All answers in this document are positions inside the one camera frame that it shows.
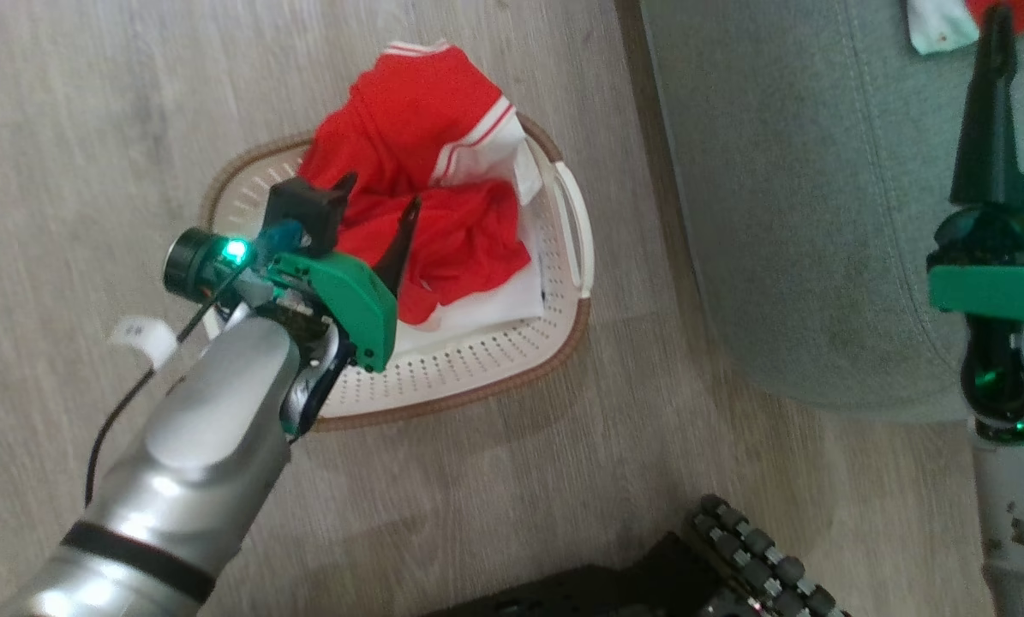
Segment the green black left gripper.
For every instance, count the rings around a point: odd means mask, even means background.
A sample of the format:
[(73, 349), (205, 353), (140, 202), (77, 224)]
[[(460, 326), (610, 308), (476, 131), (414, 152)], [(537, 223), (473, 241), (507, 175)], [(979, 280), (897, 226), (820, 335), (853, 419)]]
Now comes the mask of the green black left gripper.
[[(347, 203), (357, 180), (354, 171), (339, 178), (332, 202)], [(313, 256), (313, 243), (300, 227), (270, 227), (253, 239), (188, 228), (168, 250), (163, 284), (173, 296), (219, 314), (224, 328), (260, 317), (288, 333), (301, 367), (281, 422), (289, 437), (301, 437), (319, 417), (345, 368), (374, 372), (389, 362), (399, 287), (421, 208), (420, 195), (410, 199), (372, 269), (335, 250)]]

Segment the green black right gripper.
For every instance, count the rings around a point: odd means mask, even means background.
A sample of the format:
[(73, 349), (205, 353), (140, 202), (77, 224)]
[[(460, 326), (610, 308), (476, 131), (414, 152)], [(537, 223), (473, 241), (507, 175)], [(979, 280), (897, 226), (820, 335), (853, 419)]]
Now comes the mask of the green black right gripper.
[(948, 216), (927, 257), (928, 296), (967, 328), (961, 391), (977, 434), (1024, 444), (1024, 172), (1010, 85), (1017, 73), (1013, 9), (983, 12), (967, 85)]

